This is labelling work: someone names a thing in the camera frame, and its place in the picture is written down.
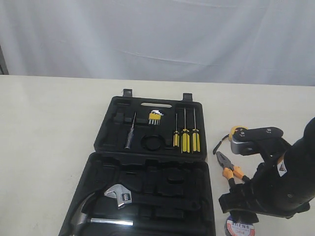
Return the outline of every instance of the case latch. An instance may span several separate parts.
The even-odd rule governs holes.
[[[192,102],[192,93],[183,93],[183,101],[184,102]]]
[[[124,88],[124,90],[123,90],[123,97],[132,97],[132,89]]]

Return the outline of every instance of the white backdrop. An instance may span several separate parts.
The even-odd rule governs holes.
[[[315,86],[314,0],[0,0],[10,74]]]

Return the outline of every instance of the pliers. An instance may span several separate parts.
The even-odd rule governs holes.
[[[220,151],[217,151],[217,159],[223,168],[223,176],[227,179],[230,187],[234,187],[235,180],[234,176],[237,178],[241,179],[244,182],[250,181],[250,178],[248,178],[243,171],[241,170],[241,167],[239,166],[234,166],[231,161]]]

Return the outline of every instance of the table surface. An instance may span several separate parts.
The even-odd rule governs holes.
[[[152,82],[54,77],[0,76],[0,235],[56,236],[110,100],[133,96],[181,100],[191,92],[204,109],[214,212],[218,236],[228,214],[218,198],[228,192],[213,147],[235,125],[276,126],[290,143],[314,117],[315,87]],[[220,151],[252,177],[260,156]],[[286,220],[259,215],[256,235],[313,235],[311,210]]]

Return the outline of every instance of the black plastic case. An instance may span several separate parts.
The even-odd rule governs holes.
[[[200,134],[200,152],[181,153],[173,147],[175,117],[177,130],[196,127]],[[159,110],[159,125],[148,124],[149,113]],[[126,139],[134,113],[134,135],[130,149]],[[89,217],[132,220],[134,226],[87,223],[80,236],[215,236],[212,191],[207,155],[202,105],[184,93],[182,101],[132,97],[130,89],[116,96],[108,107],[84,168],[59,236],[71,235],[70,221],[80,203],[91,193],[95,197],[83,209]],[[163,197],[163,206],[127,204],[118,209],[117,200],[103,195],[114,184],[122,184],[141,196]],[[172,207],[168,200],[185,199],[198,202],[196,210]]]

